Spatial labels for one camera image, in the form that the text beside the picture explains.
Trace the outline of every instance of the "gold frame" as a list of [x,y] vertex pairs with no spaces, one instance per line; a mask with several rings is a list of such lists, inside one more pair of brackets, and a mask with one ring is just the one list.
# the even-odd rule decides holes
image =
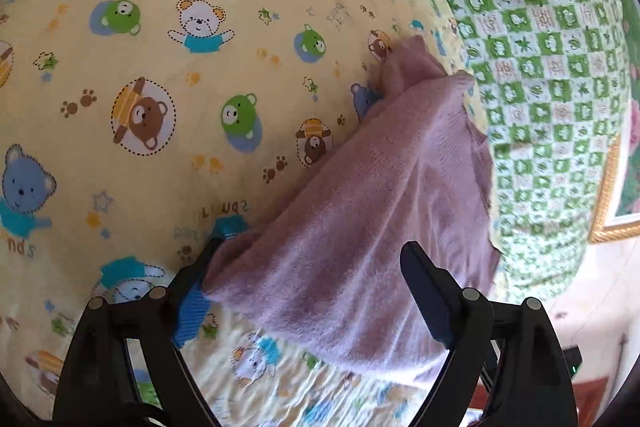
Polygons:
[[613,196],[613,189],[616,184],[616,171],[618,169],[618,160],[620,158],[620,135],[613,140],[607,154],[607,162],[605,163],[602,182],[600,183],[600,192],[596,200],[593,222],[589,232],[589,243],[604,243],[606,241],[618,241],[627,237],[636,237],[640,235],[640,219],[634,223],[625,223],[624,225],[612,225],[607,227],[605,220],[607,212]]

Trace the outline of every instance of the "star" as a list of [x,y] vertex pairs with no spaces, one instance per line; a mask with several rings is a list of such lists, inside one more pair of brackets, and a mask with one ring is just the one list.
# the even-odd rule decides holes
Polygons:
[[106,190],[103,190],[100,194],[94,194],[94,210],[96,212],[104,212],[106,214],[111,203],[113,203],[113,198],[107,196]]
[[86,216],[86,223],[92,229],[96,229],[100,226],[100,216],[98,216],[97,212],[89,212],[89,214]]

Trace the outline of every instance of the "cartoon print fabric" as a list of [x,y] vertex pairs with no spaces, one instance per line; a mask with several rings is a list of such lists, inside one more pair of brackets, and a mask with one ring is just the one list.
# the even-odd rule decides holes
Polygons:
[[[166,284],[207,237],[247,230],[303,183],[380,99],[400,37],[464,68],[452,21],[445,0],[0,0],[0,371],[22,402],[50,415],[91,296]],[[482,127],[478,90],[460,102]],[[379,382],[318,362],[290,408],[310,355],[240,320],[215,312],[183,349],[228,425],[417,407],[400,386],[369,407]]]
[[551,298],[580,263],[628,99],[620,0],[447,0],[486,112],[506,295]]

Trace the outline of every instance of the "purple cloth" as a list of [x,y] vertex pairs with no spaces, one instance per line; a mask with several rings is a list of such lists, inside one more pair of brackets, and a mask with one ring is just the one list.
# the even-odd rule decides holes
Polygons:
[[221,247],[205,295],[327,362],[428,387],[446,354],[404,283],[402,245],[483,293],[498,262],[491,156],[462,107],[473,80],[444,74],[422,39],[395,46],[384,100],[270,223]]

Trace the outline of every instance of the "picture frame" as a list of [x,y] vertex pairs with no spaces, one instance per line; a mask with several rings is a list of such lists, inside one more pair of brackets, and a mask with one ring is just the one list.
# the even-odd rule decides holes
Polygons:
[[609,146],[600,190],[594,207],[589,243],[620,241],[640,235],[640,212],[616,216],[627,174],[627,157],[631,133],[631,115],[627,111],[622,130]]

